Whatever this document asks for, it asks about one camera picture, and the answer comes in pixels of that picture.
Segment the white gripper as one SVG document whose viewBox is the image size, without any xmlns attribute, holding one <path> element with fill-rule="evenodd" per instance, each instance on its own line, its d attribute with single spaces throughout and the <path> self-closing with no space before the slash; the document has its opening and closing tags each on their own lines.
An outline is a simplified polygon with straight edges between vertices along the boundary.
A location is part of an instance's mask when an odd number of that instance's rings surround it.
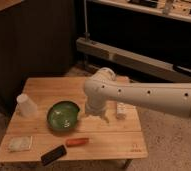
<svg viewBox="0 0 191 171">
<path fill-rule="evenodd" d="M 103 99 L 88 98 L 85 103 L 85 113 L 87 115 L 99 116 L 101 119 L 109 122 L 106 117 L 107 102 Z"/>
</svg>

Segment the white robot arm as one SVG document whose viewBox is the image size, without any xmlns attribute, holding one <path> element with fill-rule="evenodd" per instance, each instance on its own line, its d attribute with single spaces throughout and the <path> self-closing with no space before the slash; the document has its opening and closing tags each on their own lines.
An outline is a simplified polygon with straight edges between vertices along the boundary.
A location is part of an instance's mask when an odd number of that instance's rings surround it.
<svg viewBox="0 0 191 171">
<path fill-rule="evenodd" d="M 83 84 L 85 111 L 105 116 L 108 100 L 191 119 L 191 83 L 119 82 L 110 68 L 101 68 Z"/>
</svg>

